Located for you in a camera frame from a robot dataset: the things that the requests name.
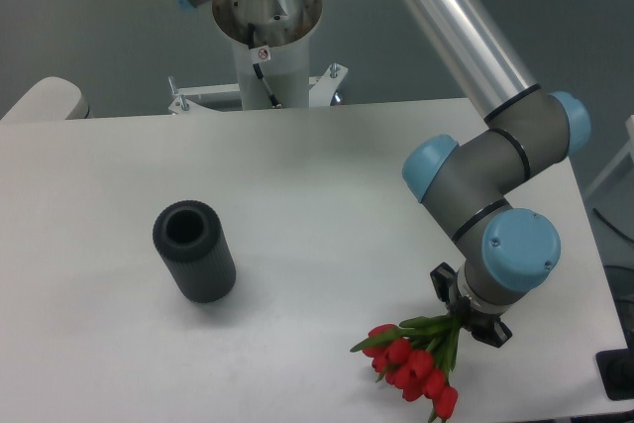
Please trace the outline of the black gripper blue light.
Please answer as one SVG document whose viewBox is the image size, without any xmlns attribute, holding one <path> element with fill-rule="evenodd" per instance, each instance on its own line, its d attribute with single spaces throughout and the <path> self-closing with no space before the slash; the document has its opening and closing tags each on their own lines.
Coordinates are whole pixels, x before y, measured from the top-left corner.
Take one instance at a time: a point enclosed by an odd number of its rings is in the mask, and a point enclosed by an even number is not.
<svg viewBox="0 0 634 423">
<path fill-rule="evenodd" d="M 475 340 L 492 347 L 502 347 L 511 339 L 511 330 L 500 320 L 499 315 L 477 310 L 468 297 L 452 288 L 456 275 L 447 263 L 440 263 L 430 272 L 438 299 L 448 303 L 449 314 L 457 317 L 462 327 L 470 331 Z"/>
</svg>

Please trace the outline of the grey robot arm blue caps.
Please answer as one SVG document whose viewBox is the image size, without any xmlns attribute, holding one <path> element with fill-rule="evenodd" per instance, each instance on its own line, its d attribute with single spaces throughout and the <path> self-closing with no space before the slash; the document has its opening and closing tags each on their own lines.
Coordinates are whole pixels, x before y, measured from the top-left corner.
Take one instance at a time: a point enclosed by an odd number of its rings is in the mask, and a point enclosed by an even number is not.
<svg viewBox="0 0 634 423">
<path fill-rule="evenodd" d="M 332 66 L 316 83 L 307 71 L 305 42 L 322 0 L 175 1 L 185 9 L 211 6 L 235 48 L 244 109 L 331 102 L 343 70 Z M 465 144 L 447 135 L 427 140 L 402 176 L 466 260 L 432 271 L 438 298 L 476 340 L 500 347 L 511 336 L 503 313 L 544 282 L 561 254 L 554 226 L 506 196 L 578 151 L 590 120 L 574 96 L 542 90 L 478 0 L 404 2 L 486 129 Z"/>
</svg>

